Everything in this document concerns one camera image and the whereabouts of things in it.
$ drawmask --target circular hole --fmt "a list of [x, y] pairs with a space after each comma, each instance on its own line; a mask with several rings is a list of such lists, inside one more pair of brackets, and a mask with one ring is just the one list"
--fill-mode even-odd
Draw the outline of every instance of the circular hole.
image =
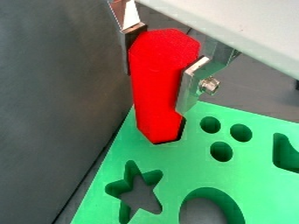
[[226, 214], [219, 205], [210, 199], [195, 198], [182, 204], [180, 224], [226, 224]]
[[251, 129], [240, 123], [230, 128], [230, 134], [242, 143], [247, 142], [252, 137]]
[[220, 131], [220, 121], [215, 117], [207, 116], [200, 120], [200, 127], [206, 132], [215, 134]]
[[220, 162], [228, 162], [232, 158], [232, 149], [228, 144], [216, 142], [210, 147], [210, 154]]

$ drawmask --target gray surface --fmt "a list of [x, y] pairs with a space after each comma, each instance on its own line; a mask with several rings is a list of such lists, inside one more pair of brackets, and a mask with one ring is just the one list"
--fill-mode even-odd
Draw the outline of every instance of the gray surface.
[[136, 0], [299, 78], [296, 0]]
[[0, 223], [51, 223], [127, 114], [129, 82], [100, 1], [3, 0], [0, 21]]

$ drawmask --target green foam board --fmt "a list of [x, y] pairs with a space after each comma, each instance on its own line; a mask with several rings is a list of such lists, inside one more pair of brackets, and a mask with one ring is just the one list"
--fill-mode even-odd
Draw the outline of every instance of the green foam board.
[[[179, 224], [187, 200], [207, 198], [228, 223], [299, 223], [299, 124], [206, 102], [186, 114], [182, 140], [153, 145], [131, 110], [72, 224]], [[117, 198], [141, 173], [159, 214]]]

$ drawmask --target shape sorter board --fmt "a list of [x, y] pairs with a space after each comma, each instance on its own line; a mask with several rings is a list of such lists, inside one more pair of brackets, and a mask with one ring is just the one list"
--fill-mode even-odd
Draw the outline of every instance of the shape sorter board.
[[[184, 115], [182, 140], [153, 145], [125, 118], [72, 224], [179, 224], [194, 198], [212, 200], [228, 223], [299, 223], [299, 124], [206, 102]], [[120, 199], [141, 175], [160, 213]]]

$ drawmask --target cutout hole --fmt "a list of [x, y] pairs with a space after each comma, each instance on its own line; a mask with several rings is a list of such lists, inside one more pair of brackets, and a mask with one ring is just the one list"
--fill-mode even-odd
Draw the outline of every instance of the cutout hole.
[[220, 131], [220, 121], [212, 117], [206, 116], [200, 120], [200, 128], [210, 134], [215, 134]]
[[279, 133], [274, 135], [274, 164], [283, 170], [299, 173], [299, 151], [288, 137]]
[[210, 154], [220, 162], [228, 162], [232, 158], [232, 149], [223, 142], [216, 142], [210, 147]]
[[180, 224], [244, 224], [244, 216], [235, 200], [219, 189], [203, 187], [183, 200]]
[[182, 205], [180, 224], [227, 224], [220, 207], [210, 199], [196, 198]]
[[159, 214], [163, 211], [161, 203], [153, 193], [161, 178], [161, 171], [141, 173], [133, 161], [125, 163], [124, 179], [109, 183], [105, 187], [107, 194], [120, 199], [120, 224], [127, 224], [131, 221], [139, 208], [152, 214]]
[[244, 124], [235, 124], [230, 128], [231, 136], [242, 143], [248, 142], [252, 138], [252, 131]]

